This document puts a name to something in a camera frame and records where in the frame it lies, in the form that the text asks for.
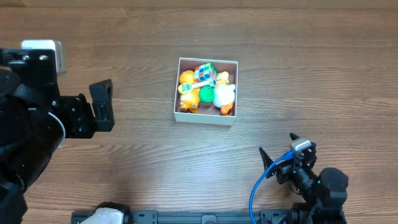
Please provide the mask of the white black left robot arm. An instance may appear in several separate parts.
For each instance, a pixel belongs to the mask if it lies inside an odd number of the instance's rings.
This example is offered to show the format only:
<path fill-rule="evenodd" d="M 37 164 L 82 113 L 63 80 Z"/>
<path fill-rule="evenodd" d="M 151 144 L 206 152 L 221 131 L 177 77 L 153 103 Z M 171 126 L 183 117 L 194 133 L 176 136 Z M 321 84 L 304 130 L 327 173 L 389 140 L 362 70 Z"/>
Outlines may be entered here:
<path fill-rule="evenodd" d="M 26 190 L 66 138 L 90 139 L 114 126 L 113 83 L 61 96 L 53 50 L 1 49 L 1 223 L 21 223 Z"/>

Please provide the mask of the green round toy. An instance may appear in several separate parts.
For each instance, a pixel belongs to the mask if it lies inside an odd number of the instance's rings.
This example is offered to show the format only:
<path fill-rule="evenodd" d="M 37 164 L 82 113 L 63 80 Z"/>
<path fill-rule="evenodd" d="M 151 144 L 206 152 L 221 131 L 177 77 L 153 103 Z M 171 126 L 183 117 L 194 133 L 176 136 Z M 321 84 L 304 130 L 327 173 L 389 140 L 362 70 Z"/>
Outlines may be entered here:
<path fill-rule="evenodd" d="M 204 86 L 199 92 L 199 97 L 202 102 L 211 103 L 215 99 L 215 91 L 210 86 Z"/>

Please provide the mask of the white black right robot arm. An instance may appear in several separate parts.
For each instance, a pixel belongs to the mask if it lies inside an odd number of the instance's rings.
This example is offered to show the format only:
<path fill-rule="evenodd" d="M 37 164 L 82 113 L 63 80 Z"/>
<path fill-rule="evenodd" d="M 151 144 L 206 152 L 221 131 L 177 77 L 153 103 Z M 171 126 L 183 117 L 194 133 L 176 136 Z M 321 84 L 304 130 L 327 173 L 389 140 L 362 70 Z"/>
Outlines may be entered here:
<path fill-rule="evenodd" d="M 348 198 L 349 178 L 333 167 L 315 174 L 316 144 L 290 133 L 293 158 L 276 165 L 274 174 L 279 184 L 288 183 L 301 195 L 302 203 L 294 203 L 288 211 L 286 223 L 343 224 L 346 218 L 343 204 Z"/>

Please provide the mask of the white yellow plush duck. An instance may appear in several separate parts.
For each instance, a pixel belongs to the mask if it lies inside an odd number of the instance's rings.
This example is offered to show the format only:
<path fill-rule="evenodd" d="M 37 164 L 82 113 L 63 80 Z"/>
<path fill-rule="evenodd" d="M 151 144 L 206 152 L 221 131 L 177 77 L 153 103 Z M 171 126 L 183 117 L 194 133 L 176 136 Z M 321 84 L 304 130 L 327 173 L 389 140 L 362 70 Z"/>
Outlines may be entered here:
<path fill-rule="evenodd" d="M 216 85 L 214 86 L 215 98 L 213 104 L 219 108 L 223 116 L 228 116 L 235 101 L 235 84 L 229 84 L 229 73 L 227 71 L 220 72 Z"/>

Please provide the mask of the yellow wooden rattle drum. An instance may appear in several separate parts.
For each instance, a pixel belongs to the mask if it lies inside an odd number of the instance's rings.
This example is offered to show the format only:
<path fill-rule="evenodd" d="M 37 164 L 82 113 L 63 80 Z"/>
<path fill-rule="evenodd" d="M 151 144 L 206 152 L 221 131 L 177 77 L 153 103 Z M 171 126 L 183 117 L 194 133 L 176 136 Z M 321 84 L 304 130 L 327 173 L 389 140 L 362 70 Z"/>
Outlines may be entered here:
<path fill-rule="evenodd" d="M 210 84 L 210 82 L 208 80 L 199 82 L 199 83 L 194 83 L 194 84 L 183 83 L 178 86 L 177 90 L 181 95 L 186 95 L 186 94 L 191 93 L 195 88 L 201 88 L 201 87 L 209 85 L 209 84 Z"/>

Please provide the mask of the multicoloured puzzle cube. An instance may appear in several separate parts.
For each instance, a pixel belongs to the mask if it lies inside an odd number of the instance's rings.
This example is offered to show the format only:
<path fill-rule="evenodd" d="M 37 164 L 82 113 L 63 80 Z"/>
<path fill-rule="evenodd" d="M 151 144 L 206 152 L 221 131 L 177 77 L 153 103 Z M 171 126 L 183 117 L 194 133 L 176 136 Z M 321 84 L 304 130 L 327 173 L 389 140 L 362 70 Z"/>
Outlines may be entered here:
<path fill-rule="evenodd" d="M 218 72 L 211 63 L 206 63 L 195 67 L 195 83 L 209 81 L 209 86 L 214 87 L 218 79 Z"/>

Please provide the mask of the orange plastic bear toy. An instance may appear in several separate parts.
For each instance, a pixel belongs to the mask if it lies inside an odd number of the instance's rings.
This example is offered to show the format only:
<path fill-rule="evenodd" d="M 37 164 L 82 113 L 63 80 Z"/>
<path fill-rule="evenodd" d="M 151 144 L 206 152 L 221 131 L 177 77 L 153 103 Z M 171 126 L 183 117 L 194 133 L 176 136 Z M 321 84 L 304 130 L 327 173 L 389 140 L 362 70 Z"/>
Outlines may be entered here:
<path fill-rule="evenodd" d="M 182 89 L 183 84 L 194 84 L 194 71 L 186 70 L 182 72 L 179 77 L 180 85 L 178 86 L 178 91 Z M 200 102 L 200 90 L 201 88 L 195 88 L 190 93 L 182 94 L 180 93 L 180 111 L 187 112 L 190 111 L 191 113 L 198 113 L 198 107 Z"/>

